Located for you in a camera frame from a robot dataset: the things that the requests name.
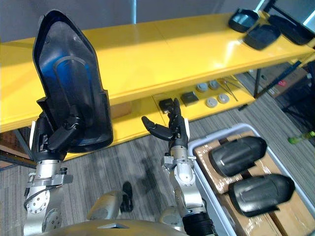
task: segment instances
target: green object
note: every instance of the green object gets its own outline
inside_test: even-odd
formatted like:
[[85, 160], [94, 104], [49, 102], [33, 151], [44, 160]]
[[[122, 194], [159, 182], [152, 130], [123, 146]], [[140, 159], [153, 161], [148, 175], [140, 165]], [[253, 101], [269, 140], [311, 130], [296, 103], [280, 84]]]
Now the green object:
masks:
[[289, 141], [289, 143], [291, 144], [297, 144], [298, 142], [305, 140], [305, 139], [311, 139], [312, 137], [315, 137], [315, 132], [311, 131], [305, 134], [301, 134], [300, 136], [297, 137], [291, 137], [288, 138], [287, 140]]

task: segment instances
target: yellow shelf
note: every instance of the yellow shelf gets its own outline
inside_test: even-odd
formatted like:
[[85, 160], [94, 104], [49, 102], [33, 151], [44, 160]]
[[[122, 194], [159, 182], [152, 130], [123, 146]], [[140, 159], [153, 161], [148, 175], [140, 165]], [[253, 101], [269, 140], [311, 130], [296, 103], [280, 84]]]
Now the yellow shelf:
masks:
[[[241, 83], [237, 81], [237, 79], [234, 76], [231, 76], [230, 78], [232, 79], [226, 79], [226, 80], [229, 80], [230, 82], [234, 84], [238, 84], [241, 87], [241, 88], [237, 88], [234, 85], [228, 84], [229, 88], [232, 90], [233, 94], [236, 96], [238, 101], [236, 101], [231, 94], [227, 93], [222, 88], [219, 88], [217, 90], [208, 89], [208, 91], [206, 92], [199, 92], [198, 90], [196, 90], [196, 86], [189, 86], [189, 87], [181, 88], [175, 91], [157, 94], [153, 96], [153, 99], [156, 105], [158, 106], [158, 103], [161, 100], [164, 100], [167, 98], [174, 99], [175, 97], [177, 97], [180, 101], [182, 116], [185, 118], [188, 118], [189, 120], [194, 120], [194, 119], [202, 118], [205, 116], [213, 115], [215, 113], [223, 112], [223, 111], [232, 109], [234, 107], [238, 107], [238, 106], [252, 103], [255, 101], [252, 95], [241, 85]], [[195, 92], [199, 101], [197, 103], [194, 103], [186, 107], [181, 101], [180, 97], [183, 93], [190, 92], [190, 91]], [[207, 98], [213, 97], [217, 100], [217, 97], [220, 93], [225, 93], [226, 95], [228, 95], [229, 102], [225, 104], [221, 104], [218, 102], [217, 106], [214, 108], [207, 107], [206, 105]], [[159, 107], [158, 109], [161, 116], [164, 119], [164, 122], [168, 124], [167, 114], [163, 113], [163, 111]]]
[[[111, 146], [149, 134], [141, 121], [142, 116], [165, 125], [152, 97], [132, 101], [131, 106], [131, 114], [112, 120], [114, 141]], [[65, 160], [84, 154], [86, 153], [68, 153]]]
[[[96, 50], [111, 105], [258, 67], [302, 59], [314, 49], [280, 36], [262, 51], [229, 29], [231, 14], [84, 30]], [[0, 132], [31, 124], [44, 97], [32, 61], [34, 38], [0, 44]]]

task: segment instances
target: wall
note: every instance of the wall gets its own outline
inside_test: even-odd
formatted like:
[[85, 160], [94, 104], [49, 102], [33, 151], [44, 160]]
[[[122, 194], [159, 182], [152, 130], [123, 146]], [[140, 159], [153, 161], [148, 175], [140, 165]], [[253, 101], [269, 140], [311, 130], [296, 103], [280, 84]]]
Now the wall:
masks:
[[84, 29], [254, 9], [259, 0], [0, 0], [1, 42], [34, 37], [38, 19], [59, 9]]

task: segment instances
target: plastic wrap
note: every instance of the plastic wrap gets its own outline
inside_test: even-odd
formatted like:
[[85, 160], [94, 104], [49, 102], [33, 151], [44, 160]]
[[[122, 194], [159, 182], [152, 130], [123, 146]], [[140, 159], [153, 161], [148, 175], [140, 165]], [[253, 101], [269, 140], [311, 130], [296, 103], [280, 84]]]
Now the plastic wrap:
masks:
[[280, 231], [274, 224], [269, 214], [255, 217], [241, 215], [234, 208], [228, 195], [218, 196], [220, 203], [225, 208], [230, 223], [239, 236], [281, 236]]
[[[250, 131], [241, 134], [242, 137], [248, 135], [254, 136], [254, 133]], [[268, 152], [266, 152], [263, 158], [256, 161], [255, 164], [255, 167], [249, 169], [249, 173], [252, 176], [281, 173]], [[293, 193], [288, 202], [279, 204], [278, 208], [279, 210], [272, 212], [270, 216], [283, 235], [305, 236], [315, 229], [315, 220], [297, 192]]]
[[219, 175], [212, 167], [208, 153], [220, 145], [218, 140], [214, 140], [205, 145], [196, 147], [193, 150], [194, 155], [197, 157], [197, 162], [204, 173], [207, 181], [210, 183], [215, 192], [223, 194], [228, 191], [228, 185], [238, 180], [243, 179], [240, 174], [233, 177], [223, 177]]

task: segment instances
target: black tray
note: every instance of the black tray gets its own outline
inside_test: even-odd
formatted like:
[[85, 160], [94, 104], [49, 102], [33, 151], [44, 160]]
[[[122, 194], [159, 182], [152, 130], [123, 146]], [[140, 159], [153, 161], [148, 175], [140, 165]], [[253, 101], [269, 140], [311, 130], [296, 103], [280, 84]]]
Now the black tray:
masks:
[[244, 37], [244, 42], [257, 50], [262, 50], [277, 40], [280, 30], [275, 26], [258, 25], [248, 32]]
[[280, 16], [272, 15], [269, 17], [268, 22], [273, 26], [278, 27], [285, 37], [298, 45], [307, 44], [315, 36], [302, 26], [295, 25], [291, 21]]

